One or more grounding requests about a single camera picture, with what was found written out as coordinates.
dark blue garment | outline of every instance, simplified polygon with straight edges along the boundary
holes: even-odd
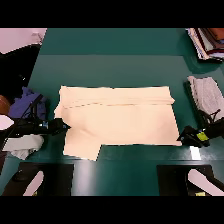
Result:
[[[23,87],[23,94],[21,98],[15,98],[15,103],[11,105],[9,110],[9,117],[20,118],[28,106],[33,102],[38,96],[39,93],[34,93],[31,89]],[[43,97],[41,101],[37,104],[37,116],[41,120],[46,119],[46,98]],[[27,111],[24,118],[28,116],[30,109]]]

green table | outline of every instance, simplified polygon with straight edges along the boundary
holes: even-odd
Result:
[[[181,132],[197,126],[183,82],[187,76],[212,76],[224,93],[223,66],[199,62],[184,29],[48,29],[29,87],[49,99],[49,119],[61,85],[85,87],[169,86]],[[157,164],[211,164],[224,182],[222,138],[200,149],[192,161],[189,147],[103,146],[97,162],[63,156],[64,136],[48,136],[29,162],[73,163],[72,195],[158,195]],[[0,193],[20,160],[6,159]]]

beige cloth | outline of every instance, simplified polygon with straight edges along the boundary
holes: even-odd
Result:
[[[169,87],[60,89],[64,155],[96,160],[104,145],[181,145]]]

crumpled cloth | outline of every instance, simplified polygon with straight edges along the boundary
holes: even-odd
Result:
[[[177,145],[179,132],[169,87],[62,86],[55,118],[67,131],[64,155],[96,160],[104,145]]]
[[[24,135],[21,138],[9,138],[3,151],[10,152],[13,156],[25,160],[31,153],[38,151],[44,139],[40,135]]]
[[[22,87],[23,94],[21,98],[15,98],[15,103],[11,105],[9,117],[20,118],[27,107],[39,96],[39,93],[33,92],[30,88]],[[37,116],[41,120],[46,119],[46,98],[43,97],[37,104]],[[24,115],[28,117],[30,109]],[[38,151],[43,144],[43,137],[40,135],[24,135],[21,138],[9,138],[5,144],[4,151],[10,151],[13,156],[25,160],[31,153]]]
[[[212,77],[197,79],[189,76],[191,92],[197,108],[207,114],[215,113],[218,109],[215,121],[224,117],[224,98],[217,83]]]

